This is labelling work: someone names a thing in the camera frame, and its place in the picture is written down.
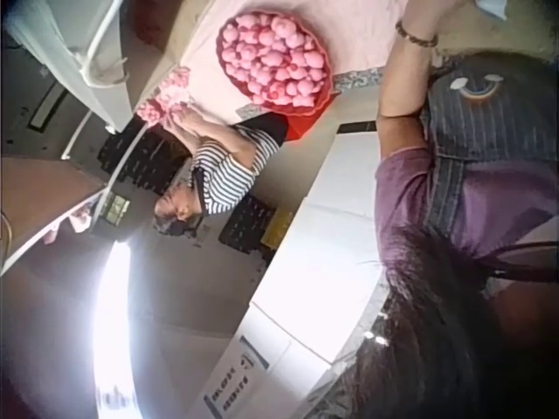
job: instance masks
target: person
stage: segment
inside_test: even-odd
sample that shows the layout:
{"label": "person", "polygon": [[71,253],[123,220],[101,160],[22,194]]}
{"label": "person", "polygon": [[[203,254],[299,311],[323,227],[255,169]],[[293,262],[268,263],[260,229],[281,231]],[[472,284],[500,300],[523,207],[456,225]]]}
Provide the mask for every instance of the person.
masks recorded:
{"label": "person", "polygon": [[181,235],[194,215],[234,208],[287,134],[286,117],[276,113],[226,127],[186,106],[168,116],[163,126],[192,155],[188,178],[169,188],[155,205],[156,228],[171,236]]}
{"label": "person", "polygon": [[[433,77],[439,23],[464,3],[409,0],[384,69],[375,222],[389,345],[358,352],[354,418],[530,417],[559,390],[557,238],[516,244],[559,215],[557,68],[481,52]],[[502,262],[515,246],[546,248],[547,264]],[[491,294],[491,277],[517,282]]]}

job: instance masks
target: purple shirt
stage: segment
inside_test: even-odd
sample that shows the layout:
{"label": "purple shirt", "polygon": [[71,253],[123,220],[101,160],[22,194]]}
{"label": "purple shirt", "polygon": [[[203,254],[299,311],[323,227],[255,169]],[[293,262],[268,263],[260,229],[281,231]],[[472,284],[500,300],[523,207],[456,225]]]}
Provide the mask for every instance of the purple shirt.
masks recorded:
{"label": "purple shirt", "polygon": [[[426,148],[396,152],[379,165],[375,222],[382,258],[392,227],[423,223],[432,165]],[[552,163],[469,164],[451,240],[475,257],[516,243],[559,213],[558,194],[557,166]]]}

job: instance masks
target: bright light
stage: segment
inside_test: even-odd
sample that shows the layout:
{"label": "bright light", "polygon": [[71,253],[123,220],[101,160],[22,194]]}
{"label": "bright light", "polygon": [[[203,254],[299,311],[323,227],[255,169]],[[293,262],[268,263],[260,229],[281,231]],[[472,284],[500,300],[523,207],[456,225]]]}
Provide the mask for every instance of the bright light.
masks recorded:
{"label": "bright light", "polygon": [[128,330],[130,249],[115,243],[99,285],[93,320],[93,369],[100,419],[141,418]]}
{"label": "bright light", "polygon": [[382,336],[376,336],[375,342],[378,343],[379,345],[384,345],[385,347],[388,346],[388,341]]}

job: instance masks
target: black and white striped shirt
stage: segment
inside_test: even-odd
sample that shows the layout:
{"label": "black and white striped shirt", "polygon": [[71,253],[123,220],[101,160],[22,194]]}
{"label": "black and white striped shirt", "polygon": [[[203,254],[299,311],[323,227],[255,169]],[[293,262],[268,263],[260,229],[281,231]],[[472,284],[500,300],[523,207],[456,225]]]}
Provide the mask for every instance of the black and white striped shirt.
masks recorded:
{"label": "black and white striped shirt", "polygon": [[226,212],[235,207],[248,193],[268,159],[280,149],[278,143],[264,131],[242,126],[235,126],[234,129],[256,144],[252,169],[239,164],[220,142],[205,139],[194,156],[187,179],[192,188],[194,174],[197,173],[197,186],[204,195],[205,215]]}

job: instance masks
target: sign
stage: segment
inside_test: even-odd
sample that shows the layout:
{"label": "sign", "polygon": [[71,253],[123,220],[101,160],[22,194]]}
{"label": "sign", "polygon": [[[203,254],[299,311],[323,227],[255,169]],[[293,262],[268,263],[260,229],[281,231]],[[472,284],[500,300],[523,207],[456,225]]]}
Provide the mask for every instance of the sign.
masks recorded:
{"label": "sign", "polygon": [[204,403],[215,419],[235,417],[270,367],[245,336],[235,342],[228,359],[218,366],[219,378],[204,395]]}

